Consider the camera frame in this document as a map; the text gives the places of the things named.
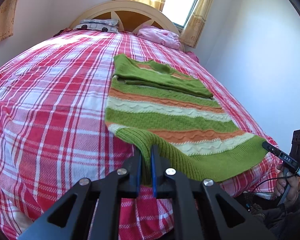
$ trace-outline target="silver bolt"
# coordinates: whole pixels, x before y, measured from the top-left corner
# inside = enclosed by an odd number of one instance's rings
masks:
[[[168,169],[166,169],[166,173],[168,175],[174,175],[174,174],[176,174],[176,170],[173,168],[168,168]]]
[[[212,179],[204,179],[203,180],[203,184],[206,185],[207,187],[212,186],[213,183],[214,183],[214,181]]]
[[[127,170],[125,168],[120,168],[117,170],[117,174],[118,175],[124,175],[124,174],[127,174]]]
[[[79,180],[79,184],[80,184],[81,186],[88,185],[89,183],[90,183],[90,181],[89,181],[89,179],[87,179],[87,178],[82,178],[82,179]]]

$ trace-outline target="striped sweater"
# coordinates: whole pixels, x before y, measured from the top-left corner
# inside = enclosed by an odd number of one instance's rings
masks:
[[[153,60],[114,57],[106,125],[143,156],[143,182],[150,183],[150,147],[189,178],[223,181],[262,161],[263,138],[239,130],[197,79]]]

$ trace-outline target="pink plaid fabric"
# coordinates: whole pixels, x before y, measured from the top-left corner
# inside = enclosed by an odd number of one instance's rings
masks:
[[[113,56],[169,63],[199,78],[236,124],[267,136],[239,102],[185,53],[129,33],[72,31],[44,41],[0,68],[0,228],[16,239],[80,178],[104,178],[132,155],[132,145],[104,124]],[[221,186],[231,196],[276,176],[278,160],[268,154],[251,170]],[[273,192],[275,182],[259,192]],[[119,236],[156,239],[173,228],[169,200],[141,187],[136,200],[123,199]]]

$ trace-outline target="cable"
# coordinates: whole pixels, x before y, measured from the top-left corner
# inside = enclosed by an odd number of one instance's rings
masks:
[[[294,174],[290,175],[290,176],[285,176],[285,177],[277,177],[277,178],[272,178],[272,179],[266,179],[264,180],[263,182],[259,183],[250,193],[249,193],[249,197],[248,197],[248,200],[249,200],[249,204],[250,204],[250,207],[252,206],[252,201],[251,200],[251,196],[253,194],[253,192],[263,183],[267,182],[267,181],[270,181],[270,180],[275,180],[275,179],[288,179],[288,178],[291,178],[293,176],[295,176],[297,173],[295,172]]]

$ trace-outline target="headboard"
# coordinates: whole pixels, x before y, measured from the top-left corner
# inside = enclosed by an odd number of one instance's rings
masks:
[[[179,35],[177,27],[162,12],[136,1],[117,0],[101,3],[81,14],[72,22],[70,28],[79,25],[83,19],[118,19],[119,31],[133,33],[137,33],[141,25],[147,23]]]

